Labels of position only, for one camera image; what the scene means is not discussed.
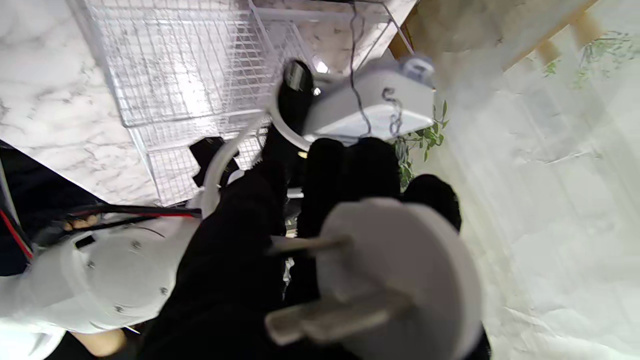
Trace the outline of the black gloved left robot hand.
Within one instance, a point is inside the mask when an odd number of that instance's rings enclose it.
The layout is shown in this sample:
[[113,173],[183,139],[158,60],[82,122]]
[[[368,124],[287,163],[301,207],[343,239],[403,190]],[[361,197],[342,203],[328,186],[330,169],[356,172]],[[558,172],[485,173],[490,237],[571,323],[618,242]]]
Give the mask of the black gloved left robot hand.
[[[354,360],[341,345],[278,346],[265,329],[268,312],[319,298],[316,263],[295,260],[285,287],[284,260],[266,255],[272,235],[285,233],[289,166],[299,160],[287,141],[268,141],[262,159],[221,191],[182,256],[174,289],[138,351],[139,360]],[[421,175],[405,191],[390,143],[364,137],[352,146],[322,138],[307,154],[298,216],[301,237],[316,237],[341,202],[396,198],[434,207],[459,230],[452,188]]]

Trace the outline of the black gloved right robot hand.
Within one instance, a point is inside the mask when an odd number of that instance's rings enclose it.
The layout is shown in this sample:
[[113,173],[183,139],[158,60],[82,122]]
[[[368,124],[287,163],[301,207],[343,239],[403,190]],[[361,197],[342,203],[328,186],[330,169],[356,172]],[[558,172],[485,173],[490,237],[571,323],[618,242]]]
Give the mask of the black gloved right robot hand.
[[[299,136],[302,135],[313,102],[313,89],[313,73],[307,64],[295,58],[286,60],[283,64],[276,100],[284,123]],[[272,124],[267,131],[261,158],[263,161],[282,164],[288,177],[294,174],[300,162],[297,146],[285,139]]]

